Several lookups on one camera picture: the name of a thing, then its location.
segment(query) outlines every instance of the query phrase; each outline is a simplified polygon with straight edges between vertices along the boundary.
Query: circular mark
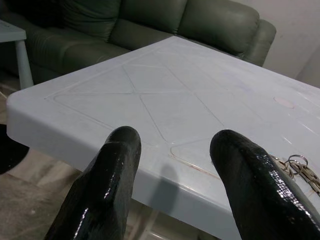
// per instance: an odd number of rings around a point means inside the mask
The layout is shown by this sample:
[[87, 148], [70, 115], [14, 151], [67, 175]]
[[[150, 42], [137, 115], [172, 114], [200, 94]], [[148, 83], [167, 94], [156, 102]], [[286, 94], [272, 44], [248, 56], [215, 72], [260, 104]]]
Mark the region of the circular mark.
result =
[[294, 108], [295, 108], [295, 105], [294, 105], [292, 102], [290, 102], [290, 101], [288, 101], [288, 100], [286, 100], [286, 99], [283, 99], [283, 98], [277, 97], [277, 96], [275, 96], [273, 99], [274, 99], [278, 104], [280, 104], [280, 105], [282, 105], [282, 106], [285, 106], [286, 108], [290, 108], [290, 109], [294, 109]]

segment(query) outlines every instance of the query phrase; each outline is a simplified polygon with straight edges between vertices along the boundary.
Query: key ring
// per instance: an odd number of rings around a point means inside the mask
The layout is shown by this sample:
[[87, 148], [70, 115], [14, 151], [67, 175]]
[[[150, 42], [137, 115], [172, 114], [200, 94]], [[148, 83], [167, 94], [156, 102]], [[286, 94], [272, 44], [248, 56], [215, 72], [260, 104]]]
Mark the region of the key ring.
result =
[[[297, 161], [295, 159], [291, 159], [291, 158], [294, 158], [294, 157], [303, 159], [306, 164], [301, 164], [299, 161]], [[299, 171], [297, 171], [294, 167], [292, 167], [291, 162], [294, 162], [299, 166]], [[308, 164], [309, 164], [308, 160], [304, 156], [302, 156], [300, 154], [294, 154], [294, 155], [289, 156], [288, 160], [285, 161], [284, 164], [286, 164], [286, 163], [289, 163], [290, 167], [292, 167], [295, 170], [295, 173], [293, 173], [293, 175], [300, 174], [301, 171], [303, 170], [303, 168], [306, 168], [308, 166]]]

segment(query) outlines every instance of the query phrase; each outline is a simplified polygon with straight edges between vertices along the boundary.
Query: white side table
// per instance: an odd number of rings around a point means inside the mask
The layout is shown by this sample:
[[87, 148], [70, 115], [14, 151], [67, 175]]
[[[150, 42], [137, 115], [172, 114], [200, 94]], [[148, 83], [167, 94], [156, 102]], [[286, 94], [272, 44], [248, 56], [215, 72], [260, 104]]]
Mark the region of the white side table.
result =
[[15, 41], [21, 89], [34, 85], [25, 45], [26, 38], [25, 30], [0, 20], [0, 43]]

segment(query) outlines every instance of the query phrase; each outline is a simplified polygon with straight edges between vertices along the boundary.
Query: green leather sofa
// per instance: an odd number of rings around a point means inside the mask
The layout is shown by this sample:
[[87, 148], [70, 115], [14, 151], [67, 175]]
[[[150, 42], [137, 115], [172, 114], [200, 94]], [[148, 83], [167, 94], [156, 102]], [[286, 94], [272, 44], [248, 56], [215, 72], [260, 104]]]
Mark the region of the green leather sofa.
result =
[[[229, 0], [62, 0], [61, 8], [64, 28], [42, 28], [13, 12], [0, 16], [26, 30], [35, 84], [170, 36], [262, 66], [276, 34], [256, 10]], [[0, 44], [0, 66], [17, 72], [14, 50]]]

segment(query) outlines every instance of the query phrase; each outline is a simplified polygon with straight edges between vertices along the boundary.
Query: floor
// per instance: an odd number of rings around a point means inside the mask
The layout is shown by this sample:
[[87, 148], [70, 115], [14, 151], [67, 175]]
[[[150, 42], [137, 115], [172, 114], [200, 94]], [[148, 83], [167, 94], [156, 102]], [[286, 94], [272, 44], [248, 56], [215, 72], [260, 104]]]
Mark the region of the floor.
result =
[[[19, 80], [0, 70], [0, 123], [6, 123], [5, 96], [19, 89]], [[0, 240], [40, 240], [45, 236], [63, 199], [80, 171], [30, 149], [14, 169], [0, 175]], [[125, 239], [135, 239], [137, 222], [151, 209], [132, 200]], [[146, 240], [196, 240], [198, 229], [159, 213]], [[205, 236], [202, 239], [217, 239]]]

